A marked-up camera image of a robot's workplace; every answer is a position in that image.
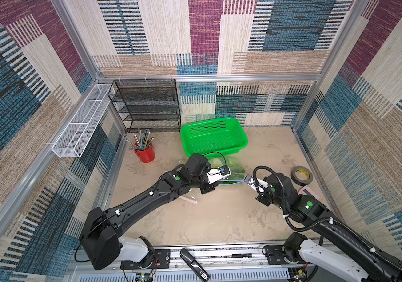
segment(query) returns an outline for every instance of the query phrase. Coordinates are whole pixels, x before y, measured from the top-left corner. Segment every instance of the plastic bag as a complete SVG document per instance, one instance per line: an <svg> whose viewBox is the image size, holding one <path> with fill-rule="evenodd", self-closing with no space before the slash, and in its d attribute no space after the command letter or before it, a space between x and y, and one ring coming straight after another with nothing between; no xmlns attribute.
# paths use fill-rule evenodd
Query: plastic bag
<svg viewBox="0 0 402 282"><path fill-rule="evenodd" d="M231 175L228 176L227 179L220 180L219 185L233 185L242 183L246 176L245 169L240 165L236 158L227 156L225 156L225 158L227 166L229 166L229 170L231 171ZM213 157L211 159L207 159L212 167L220 167L224 165L223 157Z"/></svg>

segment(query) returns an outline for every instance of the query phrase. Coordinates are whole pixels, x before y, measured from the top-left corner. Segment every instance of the black cable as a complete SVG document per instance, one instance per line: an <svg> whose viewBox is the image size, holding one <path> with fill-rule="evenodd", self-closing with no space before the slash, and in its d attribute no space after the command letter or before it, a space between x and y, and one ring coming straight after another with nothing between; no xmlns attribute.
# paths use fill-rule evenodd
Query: black cable
<svg viewBox="0 0 402 282"><path fill-rule="evenodd" d="M80 241L79 245L77 246L77 248L75 249L75 253L74 253L74 260L76 262L88 262L89 259L87 260L77 260L76 256L77 256L77 251L79 250L80 246L82 245L82 243L85 241L86 238L88 238L88 236L91 234L91 232L93 232L96 228L98 228L102 223L106 222L107 220L109 220L110 218L114 217L116 214L112 214L111 216L107 217L106 219L102 220L101 223L97 224L93 229L90 230L90 232L88 232L88 234Z"/></svg>
<svg viewBox="0 0 402 282"><path fill-rule="evenodd" d="M313 227L325 222L325 221L333 221L333 223L343 227L346 231L348 231L353 237L356 238L356 240L358 240L364 247L367 248L367 250L371 250L371 246L367 244L367 242L361 237L361 235L357 234L353 229L351 229L348 225L346 225L345 223L333 219L332 217L323 217L323 218L318 218L315 222L311 223L310 225L303 227L303 228L296 228L292 225L292 223L290 222L289 218L288 218L288 211L287 211L287 199L286 199L286 194L285 194L285 190L283 187L283 184L281 182L281 180L278 178L278 176L276 175L276 172L274 170L272 170L271 168L267 167L267 166L257 166L254 171L253 171L253 178L254 181L256 181L257 183L259 183L259 180L256 177L256 172L259 169L264 169L268 172L270 172L274 177L276 177L278 183L279 183L279 187L281 188L281 197L282 197L282 210L283 210L283 215L284 215L284 219L287 223L287 225L294 231L296 232L305 232L308 231L310 229L312 229ZM377 251L372 253L374 256L376 256L377 258L381 259L383 262L385 262L386 264L389 264L390 266L392 266L393 268L397 269L398 271L400 271L402 273L402 267L399 265L396 265L395 263L391 262L390 260L388 260L387 258L383 257L380 253L378 253Z"/></svg>
<svg viewBox="0 0 402 282"><path fill-rule="evenodd" d="M130 204L130 205L128 205L128 206L125 206L125 207L124 207L122 210L120 210L119 212L125 211L125 210L128 209L131 205L137 204L137 203L141 202L141 201L144 200L146 197L147 197L147 195L146 195L145 197L142 197L140 200L136 201L135 203L132 203L132 204ZM81 246L82 243L85 241L85 239L87 239L88 236L91 234L91 232L93 232L93 231L94 231L96 228L98 228L102 223L106 222L107 220L109 220L110 218L114 217L115 215L116 215L116 213L114 213L114 214L112 214L111 216L107 217L106 219L102 220L101 223L97 224L94 228L92 228L92 229L90 230L90 232L88 232L88 234L80 241L80 243L79 243L79 245L77 246L77 248L75 249L75 253L74 253L74 260L75 260L76 262L89 262L89 261L90 261L89 259L87 259L87 260L77 260L77 258L76 258L76 257L77 257L77 251L79 250L80 246ZM122 223L121 223L121 224L124 224L124 219L125 219L125 215L123 215Z"/></svg>
<svg viewBox="0 0 402 282"><path fill-rule="evenodd" d="M127 276L125 275L125 270L124 270L124 268L122 269L122 272L124 273L124 278L126 279L126 281L129 282L129 279L127 279Z"/></svg>
<svg viewBox="0 0 402 282"><path fill-rule="evenodd" d="M222 155L222 156L223 156L223 160L224 160L224 165L225 165L225 166L227 166L227 163L226 163L226 158L225 158L225 157L224 157L224 155L223 155L223 154L221 154L220 152L209 152L209 153L204 154L203 156L205 156L205 155L209 155L209 154L211 154L211 153L218 153L218 154Z"/></svg>
<svg viewBox="0 0 402 282"><path fill-rule="evenodd" d="M263 254L265 257L271 257L270 254L264 253L264 247L265 247L265 246L263 246L262 249L260 249L260 251L262 252L262 254Z"/></svg>

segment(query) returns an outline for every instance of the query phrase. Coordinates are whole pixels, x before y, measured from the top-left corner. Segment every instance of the roll of tape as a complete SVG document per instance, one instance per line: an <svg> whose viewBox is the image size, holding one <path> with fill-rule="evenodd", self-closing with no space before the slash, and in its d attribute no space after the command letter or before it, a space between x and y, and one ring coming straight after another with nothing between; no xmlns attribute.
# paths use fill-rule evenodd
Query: roll of tape
<svg viewBox="0 0 402 282"><path fill-rule="evenodd" d="M307 180L299 179L295 174L295 172L303 172L304 174L306 174ZM292 178L292 181L295 184L298 184L300 186L306 186L312 182L312 172L309 169L305 168L304 166L294 166L292 172L290 172L290 178Z"/></svg>

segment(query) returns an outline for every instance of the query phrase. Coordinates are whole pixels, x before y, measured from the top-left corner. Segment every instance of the pencil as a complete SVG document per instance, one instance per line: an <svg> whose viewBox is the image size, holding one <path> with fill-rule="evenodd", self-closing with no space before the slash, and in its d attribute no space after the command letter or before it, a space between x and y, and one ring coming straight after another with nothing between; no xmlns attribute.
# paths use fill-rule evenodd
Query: pencil
<svg viewBox="0 0 402 282"><path fill-rule="evenodd" d="M140 146L140 142L138 141L138 137L137 137L137 135L134 133L134 137L135 137L135 141L137 142L137 147L139 147Z"/></svg>
<svg viewBox="0 0 402 282"><path fill-rule="evenodd" d="M154 138L151 138L151 140L149 140L149 143L147 144L146 149L149 148L149 146L150 146L151 143L152 143L152 140L154 140Z"/></svg>
<svg viewBox="0 0 402 282"><path fill-rule="evenodd" d="M136 148L135 150L139 149L139 147L135 144L133 144L132 142L130 142L129 140L126 140L127 142L129 142L134 148Z"/></svg>
<svg viewBox="0 0 402 282"><path fill-rule="evenodd" d="M138 132L140 133L140 143L139 143L139 144L140 144L140 147L142 148L142 147L143 147L143 144L142 144L141 142L142 142L143 140L141 139L141 129L138 128Z"/></svg>
<svg viewBox="0 0 402 282"><path fill-rule="evenodd" d="M144 147L146 148L146 146L147 146L147 141L149 140L149 135L151 134L151 132L149 131L148 133L147 133L147 135L146 135L146 141L145 141L145 143L144 143Z"/></svg>

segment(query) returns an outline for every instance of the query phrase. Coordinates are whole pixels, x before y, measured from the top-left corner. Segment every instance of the green plastic basket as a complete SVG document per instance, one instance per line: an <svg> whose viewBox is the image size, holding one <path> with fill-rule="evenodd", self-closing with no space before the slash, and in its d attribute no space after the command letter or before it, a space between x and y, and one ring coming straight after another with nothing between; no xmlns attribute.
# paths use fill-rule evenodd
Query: green plastic basket
<svg viewBox="0 0 402 282"><path fill-rule="evenodd" d="M182 144L188 156L217 151L223 155L237 153L248 144L240 123L231 117L199 121L182 127ZM220 156L217 153L208 157Z"/></svg>

